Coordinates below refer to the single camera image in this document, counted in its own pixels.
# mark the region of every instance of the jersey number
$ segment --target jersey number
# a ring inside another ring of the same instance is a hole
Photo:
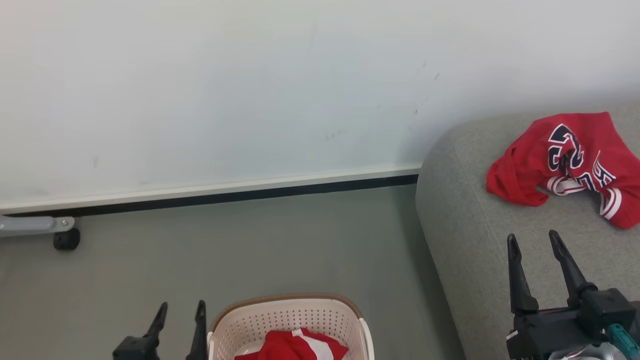
[[[585,172],[579,177],[576,177],[576,180],[578,180],[583,186],[586,186],[590,190],[593,190],[596,192],[598,190],[596,189],[595,183],[593,181],[594,179],[595,181],[598,182],[598,185],[600,185],[600,188],[603,188],[608,184],[611,184],[611,182],[616,179],[616,177],[612,173],[608,172],[607,169],[602,167],[602,165],[600,164],[600,151],[598,151],[598,155],[596,155],[596,160],[593,162],[593,168],[591,169],[591,173]]]
[[[566,144],[569,141],[571,141],[571,145],[573,146],[573,154],[571,155],[571,159],[567,161],[568,165],[571,168],[579,168],[584,160],[584,151],[580,148],[580,144],[578,140],[576,140],[573,131],[566,125],[560,124],[549,137],[549,142],[551,143]],[[549,169],[551,171],[556,171],[560,168],[562,162],[560,152],[562,148],[562,146],[558,145],[551,145],[549,147]]]

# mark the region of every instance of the caster wheel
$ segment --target caster wheel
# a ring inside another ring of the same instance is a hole
[[[53,247],[56,250],[75,250],[80,243],[80,230],[71,229],[53,236]]]

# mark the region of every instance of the robotic arm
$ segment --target robotic arm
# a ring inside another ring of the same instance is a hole
[[[164,327],[168,304],[163,302],[149,330],[141,338],[127,336],[113,351],[113,360],[159,360],[157,347],[158,336]],[[207,310],[200,300],[196,310],[196,331],[191,343],[191,352],[186,360],[207,360]]]
[[[569,359],[590,348],[590,357],[604,359],[598,352],[610,343],[627,359],[640,360],[640,302],[629,302],[618,289],[598,290],[588,282],[554,230],[551,247],[564,275],[569,293],[567,307],[539,310],[522,270],[520,247],[513,234],[507,238],[509,290],[513,330],[507,337],[510,359]]]

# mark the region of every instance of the black baseboard trim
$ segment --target black baseboard trim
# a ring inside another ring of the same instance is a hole
[[[143,210],[153,210],[153,209],[179,208],[181,206],[218,204],[221,202],[268,199],[272,197],[305,195],[305,194],[311,194],[311,193],[345,192],[349,190],[383,188],[386,186],[415,184],[417,181],[418,181],[418,175],[381,177],[377,179],[343,181],[339,183],[292,186],[290,188],[275,188],[275,189],[267,189],[267,190],[254,190],[249,192],[221,193],[216,195],[180,197],[176,199],[128,202],[125,204],[102,205],[102,206],[89,206],[86,208],[37,211],[32,213],[17,213],[17,214],[12,214],[12,216],[16,216],[16,217],[35,217],[35,216],[87,217],[92,215],[127,213],[130,211],[143,211]]]

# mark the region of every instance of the gray sofa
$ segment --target gray sofa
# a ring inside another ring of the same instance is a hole
[[[609,111],[629,149],[640,156],[640,103],[563,112]],[[512,328],[506,238],[515,233],[540,308],[566,306],[562,271],[548,231],[559,232],[587,280],[640,300],[640,225],[622,230],[583,191],[550,196],[538,207],[512,205],[485,190],[490,165],[533,120],[524,113],[457,126],[439,139],[420,171],[417,209],[467,360],[507,359]]]

